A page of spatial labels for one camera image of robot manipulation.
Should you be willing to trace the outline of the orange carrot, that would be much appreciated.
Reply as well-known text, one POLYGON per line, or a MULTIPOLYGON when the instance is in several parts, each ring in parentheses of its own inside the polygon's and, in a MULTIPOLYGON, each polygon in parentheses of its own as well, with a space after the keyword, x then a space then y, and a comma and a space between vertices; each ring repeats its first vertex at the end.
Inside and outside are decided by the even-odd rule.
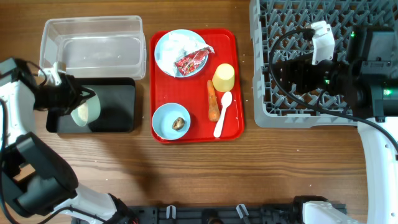
POLYGON ((207 91, 208 91, 208 118, 210 121, 218 121, 220 118, 220 110, 218 108, 218 103, 216 100, 216 93, 211 80, 207 81, 207 91))

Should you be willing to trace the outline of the brown mushroom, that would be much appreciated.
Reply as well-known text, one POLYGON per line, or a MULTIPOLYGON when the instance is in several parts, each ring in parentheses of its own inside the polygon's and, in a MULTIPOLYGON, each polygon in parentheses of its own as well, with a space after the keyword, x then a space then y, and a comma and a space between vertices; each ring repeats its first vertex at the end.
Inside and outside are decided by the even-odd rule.
POLYGON ((181 130, 185 126, 185 120, 181 117, 178 117, 172 124, 173 130, 181 130))

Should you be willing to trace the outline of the light blue bowl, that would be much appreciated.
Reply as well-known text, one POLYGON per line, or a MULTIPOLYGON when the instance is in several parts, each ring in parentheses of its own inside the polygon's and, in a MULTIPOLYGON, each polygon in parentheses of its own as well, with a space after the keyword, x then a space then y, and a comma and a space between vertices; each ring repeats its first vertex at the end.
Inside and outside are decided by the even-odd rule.
POLYGON ((187 134, 190 125, 190 113, 178 103, 166 103, 157 108, 152 116, 152 129, 164 140, 173 141, 182 138, 187 134), (175 130, 173 124, 179 118, 184 120, 184 124, 179 130, 175 130))

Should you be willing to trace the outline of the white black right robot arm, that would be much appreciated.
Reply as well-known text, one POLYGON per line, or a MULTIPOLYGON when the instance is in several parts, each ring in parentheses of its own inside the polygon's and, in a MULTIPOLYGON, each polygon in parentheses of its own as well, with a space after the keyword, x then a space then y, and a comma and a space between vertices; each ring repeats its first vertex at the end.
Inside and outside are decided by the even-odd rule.
POLYGON ((393 76, 396 34, 390 27, 354 26, 345 62, 334 58, 334 40, 325 29, 302 29, 313 52, 269 64, 281 91, 322 88, 342 95, 357 123, 368 185, 368 223, 397 222, 397 78, 393 76))

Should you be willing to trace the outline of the white tissue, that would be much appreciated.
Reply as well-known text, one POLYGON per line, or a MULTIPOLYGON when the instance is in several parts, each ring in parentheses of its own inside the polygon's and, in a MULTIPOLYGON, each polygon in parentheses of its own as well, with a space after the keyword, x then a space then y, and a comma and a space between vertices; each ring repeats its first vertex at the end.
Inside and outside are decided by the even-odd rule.
POLYGON ((196 32, 178 29, 160 38, 155 46, 155 62, 171 77, 186 78, 198 73, 214 52, 196 32))

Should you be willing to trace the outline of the white rice pile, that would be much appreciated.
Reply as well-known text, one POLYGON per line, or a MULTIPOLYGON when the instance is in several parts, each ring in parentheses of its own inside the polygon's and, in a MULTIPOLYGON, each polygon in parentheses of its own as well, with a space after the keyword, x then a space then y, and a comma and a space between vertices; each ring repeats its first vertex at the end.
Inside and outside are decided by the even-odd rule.
POLYGON ((86 123, 88 121, 88 103, 83 103, 77 108, 77 116, 82 123, 86 123))

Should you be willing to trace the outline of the mint green bowl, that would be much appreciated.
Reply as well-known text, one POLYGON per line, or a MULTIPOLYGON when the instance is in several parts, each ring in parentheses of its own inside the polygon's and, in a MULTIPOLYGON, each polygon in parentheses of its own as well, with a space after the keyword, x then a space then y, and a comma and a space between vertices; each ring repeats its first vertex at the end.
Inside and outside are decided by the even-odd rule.
POLYGON ((78 126, 86 126, 87 124, 97 120, 101 113, 100 99, 98 95, 95 95, 90 99, 86 100, 85 103, 88 103, 88 112, 89 112, 89 118, 86 123, 82 123, 77 116, 77 108, 79 106, 71 112, 71 117, 78 126))

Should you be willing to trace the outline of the yellow plastic cup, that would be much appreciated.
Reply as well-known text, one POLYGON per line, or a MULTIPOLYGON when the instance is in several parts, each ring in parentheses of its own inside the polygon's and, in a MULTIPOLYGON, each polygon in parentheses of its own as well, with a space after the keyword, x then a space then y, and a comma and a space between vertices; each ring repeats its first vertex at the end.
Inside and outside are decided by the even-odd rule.
POLYGON ((213 86, 217 91, 227 92, 234 87, 234 67, 228 63, 219 65, 212 78, 213 86))

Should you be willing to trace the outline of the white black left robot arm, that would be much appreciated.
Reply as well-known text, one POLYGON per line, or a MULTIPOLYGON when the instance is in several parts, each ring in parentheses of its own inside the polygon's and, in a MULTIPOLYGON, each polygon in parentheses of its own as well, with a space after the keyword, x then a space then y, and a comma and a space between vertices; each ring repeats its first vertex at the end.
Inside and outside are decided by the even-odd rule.
POLYGON ((66 72, 30 70, 31 61, 1 62, 1 210, 10 223, 19 216, 58 214, 72 223, 139 223, 138 215, 121 199, 81 185, 72 167, 35 133, 34 111, 70 115, 96 93, 66 72))

